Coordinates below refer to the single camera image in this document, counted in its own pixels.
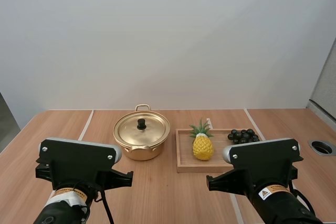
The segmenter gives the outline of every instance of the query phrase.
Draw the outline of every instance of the gold pot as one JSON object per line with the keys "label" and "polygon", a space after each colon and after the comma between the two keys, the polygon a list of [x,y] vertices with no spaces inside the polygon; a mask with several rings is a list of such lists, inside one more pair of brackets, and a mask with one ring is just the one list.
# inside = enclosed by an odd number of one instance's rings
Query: gold pot
{"label": "gold pot", "polygon": [[[148,110],[138,110],[142,106]],[[169,131],[167,118],[151,111],[149,105],[139,104],[134,112],[119,119],[114,126],[113,136],[125,156],[143,161],[161,153]]]}

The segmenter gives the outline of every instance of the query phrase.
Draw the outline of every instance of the warning label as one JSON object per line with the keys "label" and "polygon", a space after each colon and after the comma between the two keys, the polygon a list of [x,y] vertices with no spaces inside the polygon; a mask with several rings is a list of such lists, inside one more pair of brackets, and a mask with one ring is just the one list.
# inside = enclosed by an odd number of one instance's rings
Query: warning label
{"label": "warning label", "polygon": [[[65,187],[65,188],[59,189],[59,190],[57,190],[57,191],[54,193],[53,197],[56,196],[56,195],[60,195],[60,194],[64,194],[64,193],[68,193],[68,192],[73,191],[73,190],[74,190],[74,189],[73,189],[73,188],[70,188],[70,187]],[[85,202],[86,199],[88,198],[88,197],[86,196],[85,193],[83,193],[82,191],[80,191],[80,190],[78,190],[78,189],[75,189],[75,192],[79,195],[79,197],[81,197],[81,199],[82,199],[84,202]]]}
{"label": "warning label", "polygon": [[280,191],[285,191],[287,193],[289,193],[289,191],[284,187],[284,186],[280,186],[280,185],[271,185],[271,186],[267,186],[265,187],[263,190],[261,190],[259,192],[259,196],[265,200],[267,199],[270,195],[278,193]]}

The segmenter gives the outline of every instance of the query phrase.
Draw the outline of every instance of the pot handle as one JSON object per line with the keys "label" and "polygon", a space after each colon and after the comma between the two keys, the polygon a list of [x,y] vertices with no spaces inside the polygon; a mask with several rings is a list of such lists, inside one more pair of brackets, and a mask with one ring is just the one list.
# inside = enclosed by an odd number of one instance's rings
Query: pot handle
{"label": "pot handle", "polygon": [[135,107],[135,110],[134,111],[138,111],[138,108],[139,107],[147,107],[149,111],[151,111],[151,107],[149,107],[148,104],[139,104]]}
{"label": "pot handle", "polygon": [[127,151],[128,153],[131,153],[135,150],[150,150],[150,147],[148,145],[144,145],[144,146],[132,146],[129,149],[125,148],[125,151]]}

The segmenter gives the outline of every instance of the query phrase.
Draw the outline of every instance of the pineapple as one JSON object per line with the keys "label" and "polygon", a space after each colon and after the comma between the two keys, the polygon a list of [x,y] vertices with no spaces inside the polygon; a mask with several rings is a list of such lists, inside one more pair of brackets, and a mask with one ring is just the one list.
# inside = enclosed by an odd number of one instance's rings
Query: pineapple
{"label": "pineapple", "polygon": [[194,156],[200,160],[209,160],[214,155],[214,147],[209,139],[212,135],[208,133],[210,128],[207,127],[209,125],[207,123],[202,124],[202,119],[199,122],[199,127],[190,125],[193,128],[193,131],[190,131],[191,137],[195,139],[193,142]]}

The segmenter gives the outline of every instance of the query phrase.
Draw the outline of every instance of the wooden table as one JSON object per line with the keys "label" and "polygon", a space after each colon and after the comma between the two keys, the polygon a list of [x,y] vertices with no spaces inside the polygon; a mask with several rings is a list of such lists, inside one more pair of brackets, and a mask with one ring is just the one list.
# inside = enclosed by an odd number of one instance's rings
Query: wooden table
{"label": "wooden table", "polygon": [[[83,141],[115,144],[113,126],[130,111],[95,111]],[[123,157],[113,168],[134,171],[133,186],[107,191],[116,224],[121,223],[263,223],[243,196],[208,191],[207,174],[178,174],[174,130],[210,118],[215,129],[252,128],[244,110],[159,111],[171,123],[163,153],[137,162]],[[52,191],[51,183],[35,178],[38,144],[47,137],[77,140],[91,111],[46,111],[35,116],[0,154],[0,223],[32,223]],[[294,137],[305,160],[296,187],[306,195],[323,221],[335,221],[336,157],[318,156],[308,140],[336,144],[336,134],[308,109],[249,110],[267,140]],[[88,223],[108,223],[102,202],[93,203]]]}

